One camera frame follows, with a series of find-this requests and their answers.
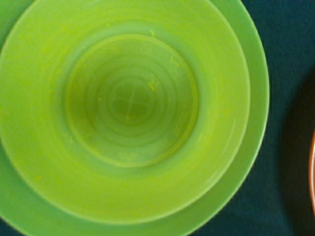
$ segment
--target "stacked dishes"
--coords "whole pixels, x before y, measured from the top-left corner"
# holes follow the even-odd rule
[[[10,22],[28,2],[1,4]],[[240,1],[35,1],[0,56],[0,216],[34,236],[189,234],[247,175],[268,85]]]

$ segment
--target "bowl bottom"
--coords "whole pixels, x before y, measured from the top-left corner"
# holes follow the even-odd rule
[[[193,73],[175,50],[153,36],[127,34],[80,56],[65,86],[64,114],[93,156],[144,166],[183,145],[197,118],[197,97]]]

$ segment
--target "dark teal tablecloth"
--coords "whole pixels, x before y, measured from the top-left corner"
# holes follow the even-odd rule
[[[270,71],[271,106],[252,171],[193,236],[315,236],[308,152],[315,127],[315,1],[244,0]],[[0,236],[19,236],[0,221]]]

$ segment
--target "teal fabric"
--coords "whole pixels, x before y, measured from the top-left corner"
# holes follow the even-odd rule
[[[315,236],[308,152],[315,128],[315,1],[244,0],[270,72],[259,156],[242,187],[192,236]],[[0,236],[20,234],[0,221]]]

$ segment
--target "green plate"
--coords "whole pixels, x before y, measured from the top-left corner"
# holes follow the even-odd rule
[[[269,81],[258,33],[242,3],[221,0],[213,0],[213,3],[238,35],[251,77],[251,112],[245,137],[233,163],[219,182],[194,204],[157,221],[133,226],[92,223],[65,214],[35,194],[15,172],[2,149],[0,215],[6,222],[30,236],[176,236],[194,231],[228,202],[248,174],[259,150],[268,115]],[[12,15],[17,16],[25,5],[20,7]]]

